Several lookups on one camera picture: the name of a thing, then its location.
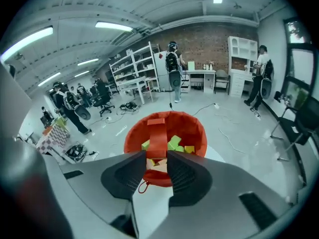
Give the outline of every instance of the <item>checkered cloth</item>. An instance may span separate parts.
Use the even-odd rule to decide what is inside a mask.
[[[55,124],[52,130],[43,137],[40,138],[36,145],[36,149],[41,153],[45,154],[51,152],[51,148],[55,149],[58,153],[64,153],[65,144],[70,137],[68,131]]]

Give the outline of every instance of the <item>red bucket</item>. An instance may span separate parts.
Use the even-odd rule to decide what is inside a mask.
[[[149,140],[148,120],[165,119],[168,141],[177,135],[181,138],[179,145],[195,146],[195,155],[204,157],[207,150],[207,138],[203,125],[195,117],[183,112],[161,112],[151,114],[137,122],[129,131],[124,143],[124,153],[142,150],[142,144]],[[147,184],[171,187],[167,173],[147,170],[143,179]]]

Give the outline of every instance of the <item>window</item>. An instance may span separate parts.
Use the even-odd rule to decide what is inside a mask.
[[[282,94],[299,109],[311,95],[316,77],[318,51],[298,18],[284,20],[287,37],[287,67]]]

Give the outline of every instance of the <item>white shirt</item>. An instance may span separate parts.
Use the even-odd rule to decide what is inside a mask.
[[[261,68],[260,68],[261,75],[264,75],[265,67],[266,67],[266,64],[269,60],[270,60],[270,57],[269,57],[267,52],[259,55],[258,60],[257,60],[257,64],[259,66],[261,65]]]

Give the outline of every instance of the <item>red brick wall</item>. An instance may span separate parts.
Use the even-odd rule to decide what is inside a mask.
[[[195,68],[202,69],[203,64],[214,61],[214,69],[228,72],[228,41],[229,36],[237,36],[258,41],[257,28],[240,24],[209,22],[190,24],[162,31],[151,35],[132,45],[137,50],[150,41],[159,44],[161,50],[167,50],[170,41],[178,44],[183,59],[195,61]]]

